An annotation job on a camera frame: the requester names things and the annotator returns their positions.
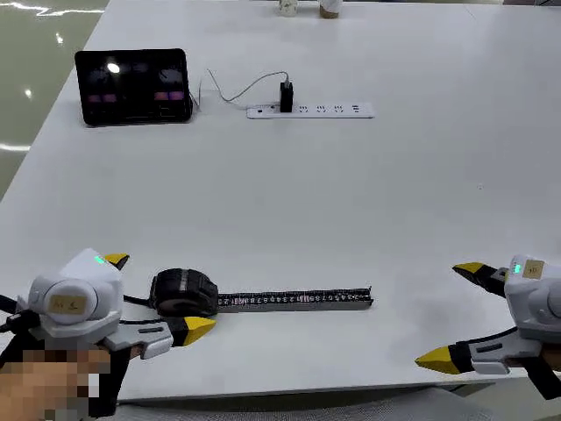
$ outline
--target measuring tape blade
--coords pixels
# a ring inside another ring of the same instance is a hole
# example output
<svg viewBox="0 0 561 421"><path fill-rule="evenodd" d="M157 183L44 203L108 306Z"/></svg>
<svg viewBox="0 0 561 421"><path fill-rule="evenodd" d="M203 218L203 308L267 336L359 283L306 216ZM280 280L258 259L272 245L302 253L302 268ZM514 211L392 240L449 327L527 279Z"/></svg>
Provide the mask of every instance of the measuring tape blade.
<svg viewBox="0 0 561 421"><path fill-rule="evenodd" d="M370 289L249 292L219 294L218 312L364 310L372 303Z"/></svg>

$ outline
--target black charger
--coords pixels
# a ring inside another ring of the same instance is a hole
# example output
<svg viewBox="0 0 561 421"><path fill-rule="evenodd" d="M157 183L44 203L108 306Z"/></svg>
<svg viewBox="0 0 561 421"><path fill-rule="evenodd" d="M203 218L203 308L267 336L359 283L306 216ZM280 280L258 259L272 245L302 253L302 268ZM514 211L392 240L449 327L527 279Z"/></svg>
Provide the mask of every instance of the black charger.
<svg viewBox="0 0 561 421"><path fill-rule="evenodd" d="M292 101L295 92L292 82L286 80L280 83L280 112L292 112Z"/></svg>

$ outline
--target yellow fingertip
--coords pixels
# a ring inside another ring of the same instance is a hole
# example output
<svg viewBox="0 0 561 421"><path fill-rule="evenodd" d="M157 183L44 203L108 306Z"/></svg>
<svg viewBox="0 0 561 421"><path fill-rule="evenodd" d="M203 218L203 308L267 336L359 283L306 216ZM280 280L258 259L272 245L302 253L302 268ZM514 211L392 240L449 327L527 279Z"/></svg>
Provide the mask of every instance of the yellow fingertip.
<svg viewBox="0 0 561 421"><path fill-rule="evenodd" d="M115 268L121 270L124 264L129 260L129 256L127 253L114 253L114 254L106 254L103 256L105 260L107 260L110 264L112 264Z"/></svg>
<svg viewBox="0 0 561 421"><path fill-rule="evenodd" d="M446 373L448 375L459 375L459 370L452 362L448 346L441 346L429 353L417 358L415 363L419 367L428 368L429 370Z"/></svg>
<svg viewBox="0 0 561 421"><path fill-rule="evenodd" d="M183 346L192 344L198 340L202 335L206 334L217 323L216 320L211 318L185 318L185 324L189 329Z"/></svg>
<svg viewBox="0 0 561 421"><path fill-rule="evenodd" d="M485 266L483 263L472 261L471 263L460 263L459 265L454 266L454 269L463 269L470 274L475 274L475 272L483 268L483 266Z"/></svg>

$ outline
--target hand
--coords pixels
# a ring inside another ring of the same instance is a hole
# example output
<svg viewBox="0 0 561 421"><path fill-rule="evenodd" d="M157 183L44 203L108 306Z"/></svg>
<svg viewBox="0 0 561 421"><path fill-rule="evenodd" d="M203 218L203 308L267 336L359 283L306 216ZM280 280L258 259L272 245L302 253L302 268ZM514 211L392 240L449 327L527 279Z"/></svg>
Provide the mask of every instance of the hand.
<svg viewBox="0 0 561 421"><path fill-rule="evenodd" d="M131 358L139 352L133 347ZM9 362L0 371L0 419L36 421L46 410L66 408L68 399L88 397L89 374L109 367L104 349L24 351L24 362Z"/></svg>
<svg viewBox="0 0 561 421"><path fill-rule="evenodd" d="M561 345L543 344L542 357L552 369L561 371Z"/></svg>

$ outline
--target white power strip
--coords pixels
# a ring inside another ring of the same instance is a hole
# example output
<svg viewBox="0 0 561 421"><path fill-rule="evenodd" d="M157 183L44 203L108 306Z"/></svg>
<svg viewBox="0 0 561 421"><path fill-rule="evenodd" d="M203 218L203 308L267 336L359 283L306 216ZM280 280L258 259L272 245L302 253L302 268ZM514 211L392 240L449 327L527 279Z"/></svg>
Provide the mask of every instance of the white power strip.
<svg viewBox="0 0 561 421"><path fill-rule="evenodd" d="M374 118L371 103L296 103L292 112L281 112L278 104L247 109L248 118Z"/></svg>

